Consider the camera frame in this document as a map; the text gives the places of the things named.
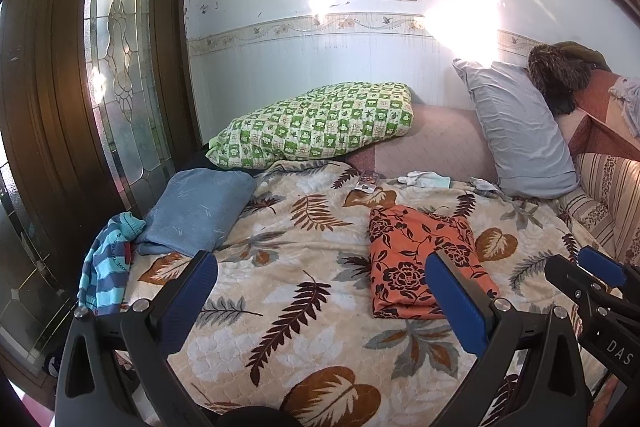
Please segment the orange floral blouse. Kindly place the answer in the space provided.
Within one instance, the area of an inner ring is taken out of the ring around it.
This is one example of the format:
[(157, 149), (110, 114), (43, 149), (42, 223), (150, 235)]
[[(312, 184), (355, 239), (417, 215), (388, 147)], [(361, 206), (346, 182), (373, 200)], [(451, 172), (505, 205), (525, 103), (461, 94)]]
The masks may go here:
[(468, 219), (407, 206), (375, 208), (368, 236), (372, 314), (377, 319), (439, 320), (444, 314), (425, 278), (427, 257), (442, 251), (490, 297), (498, 286), (480, 264)]

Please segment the striped beige cushion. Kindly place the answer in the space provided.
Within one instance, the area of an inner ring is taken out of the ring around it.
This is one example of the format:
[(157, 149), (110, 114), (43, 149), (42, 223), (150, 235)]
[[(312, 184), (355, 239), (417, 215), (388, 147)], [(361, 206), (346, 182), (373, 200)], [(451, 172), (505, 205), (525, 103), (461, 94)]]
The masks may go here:
[(579, 223), (613, 259), (639, 265), (639, 161), (585, 153), (575, 160), (579, 185), (559, 210)]

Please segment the striped teal garment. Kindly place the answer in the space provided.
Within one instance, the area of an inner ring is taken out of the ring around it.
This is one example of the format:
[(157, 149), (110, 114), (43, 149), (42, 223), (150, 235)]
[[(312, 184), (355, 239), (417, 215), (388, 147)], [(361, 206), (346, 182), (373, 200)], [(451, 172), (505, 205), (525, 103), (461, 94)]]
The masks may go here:
[(130, 211), (119, 213), (94, 239), (82, 264), (77, 300), (96, 315), (120, 310), (132, 259), (134, 240), (145, 228), (145, 221)]

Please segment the grey blue pillow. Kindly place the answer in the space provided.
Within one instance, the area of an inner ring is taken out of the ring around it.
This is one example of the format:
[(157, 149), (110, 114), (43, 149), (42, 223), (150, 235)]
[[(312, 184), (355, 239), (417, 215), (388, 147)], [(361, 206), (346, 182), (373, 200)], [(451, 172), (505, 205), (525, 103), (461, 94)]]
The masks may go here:
[(570, 149), (524, 67), (461, 58), (452, 67), (474, 104), (504, 194), (555, 199), (578, 187)]

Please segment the small grey crumpled cloth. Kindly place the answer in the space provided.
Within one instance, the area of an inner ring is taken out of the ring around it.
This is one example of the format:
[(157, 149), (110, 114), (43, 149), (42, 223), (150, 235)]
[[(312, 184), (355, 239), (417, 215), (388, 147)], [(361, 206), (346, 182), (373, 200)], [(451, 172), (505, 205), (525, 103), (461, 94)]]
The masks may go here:
[(480, 194), (484, 197), (496, 198), (502, 196), (502, 192), (497, 185), (482, 178), (471, 176), (469, 184), (473, 187), (473, 191), (476, 194)]

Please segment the blue folded towel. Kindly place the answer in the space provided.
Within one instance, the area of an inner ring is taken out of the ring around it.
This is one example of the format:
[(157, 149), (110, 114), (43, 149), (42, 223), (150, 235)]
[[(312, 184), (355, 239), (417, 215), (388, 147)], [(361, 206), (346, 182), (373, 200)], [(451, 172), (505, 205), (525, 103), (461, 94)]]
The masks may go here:
[(193, 257), (199, 251), (214, 251), (255, 190), (254, 178), (242, 171), (196, 168), (176, 173), (144, 217), (137, 253)]

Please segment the grey cloth on sofa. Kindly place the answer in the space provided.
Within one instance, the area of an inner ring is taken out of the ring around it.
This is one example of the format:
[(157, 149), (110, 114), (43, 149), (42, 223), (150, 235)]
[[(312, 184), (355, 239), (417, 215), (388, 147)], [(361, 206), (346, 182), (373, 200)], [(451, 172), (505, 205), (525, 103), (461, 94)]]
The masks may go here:
[(620, 76), (608, 89), (610, 95), (620, 102), (622, 116), (630, 134), (638, 138), (640, 132), (640, 80)]

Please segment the dark furry cushion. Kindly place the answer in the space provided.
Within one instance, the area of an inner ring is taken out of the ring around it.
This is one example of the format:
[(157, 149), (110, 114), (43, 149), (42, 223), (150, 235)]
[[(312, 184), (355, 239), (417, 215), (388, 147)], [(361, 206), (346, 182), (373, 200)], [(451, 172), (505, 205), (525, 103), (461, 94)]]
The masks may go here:
[(537, 44), (529, 51), (527, 70), (553, 116), (574, 112), (574, 93), (589, 86), (594, 70), (611, 72), (600, 52), (575, 41)]

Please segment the small white teal cloth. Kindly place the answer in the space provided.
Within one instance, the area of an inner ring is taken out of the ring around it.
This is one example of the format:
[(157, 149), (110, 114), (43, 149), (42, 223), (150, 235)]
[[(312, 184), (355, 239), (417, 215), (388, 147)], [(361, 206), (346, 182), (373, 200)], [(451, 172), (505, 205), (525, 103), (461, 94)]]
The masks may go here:
[(449, 188), (449, 176), (441, 176), (434, 171), (410, 171), (405, 176), (398, 176), (397, 181), (407, 186), (427, 188)]

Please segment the pink quilted mattress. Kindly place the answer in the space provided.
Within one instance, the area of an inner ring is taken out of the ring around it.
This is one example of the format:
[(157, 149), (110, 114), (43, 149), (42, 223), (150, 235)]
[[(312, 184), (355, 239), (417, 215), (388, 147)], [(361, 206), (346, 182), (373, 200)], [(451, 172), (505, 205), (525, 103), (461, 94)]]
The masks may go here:
[(471, 176), (498, 181), (477, 116), (467, 109), (416, 104), (407, 134), (360, 148), (347, 155), (346, 162), (387, 179), (434, 171), (456, 181)]

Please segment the leaf pattern blanket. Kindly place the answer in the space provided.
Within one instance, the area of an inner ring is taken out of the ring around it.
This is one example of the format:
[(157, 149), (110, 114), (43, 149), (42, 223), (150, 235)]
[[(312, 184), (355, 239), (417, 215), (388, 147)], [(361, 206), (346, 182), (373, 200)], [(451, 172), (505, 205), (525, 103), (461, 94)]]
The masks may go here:
[(305, 426), (426, 426), (473, 365), (447, 322), (372, 313), (372, 210), (403, 205), (469, 221), (480, 264), (518, 309), (570, 300), (549, 257), (593, 236), (556, 202), (385, 180), (372, 193), (338, 161), (284, 162), (257, 190), (216, 257), (218, 280), (169, 362), (206, 411), (266, 405)]

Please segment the small printed packet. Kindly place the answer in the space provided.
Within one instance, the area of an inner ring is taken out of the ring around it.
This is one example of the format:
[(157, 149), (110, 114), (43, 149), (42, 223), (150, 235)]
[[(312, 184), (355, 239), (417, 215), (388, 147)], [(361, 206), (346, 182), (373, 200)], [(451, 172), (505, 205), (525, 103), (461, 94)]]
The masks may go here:
[(380, 176), (376, 172), (361, 173), (355, 185), (355, 190), (373, 194), (378, 188), (378, 181), (380, 181)]

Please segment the stained glass door panel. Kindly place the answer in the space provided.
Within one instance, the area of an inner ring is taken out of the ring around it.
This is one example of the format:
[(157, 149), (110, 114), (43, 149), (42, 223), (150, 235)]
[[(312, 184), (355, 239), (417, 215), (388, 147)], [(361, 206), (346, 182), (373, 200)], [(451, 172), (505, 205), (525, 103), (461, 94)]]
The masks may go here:
[(124, 207), (143, 216), (174, 174), (152, 61), (150, 0), (85, 0), (96, 129)]

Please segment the green checkered pillow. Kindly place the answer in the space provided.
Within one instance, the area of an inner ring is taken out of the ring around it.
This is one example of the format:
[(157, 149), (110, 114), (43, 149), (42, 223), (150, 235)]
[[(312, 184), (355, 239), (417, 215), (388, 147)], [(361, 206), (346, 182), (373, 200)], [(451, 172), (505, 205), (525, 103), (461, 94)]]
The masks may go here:
[(279, 160), (344, 156), (408, 133), (412, 93), (402, 82), (329, 84), (233, 119), (209, 140), (221, 169), (267, 169)]

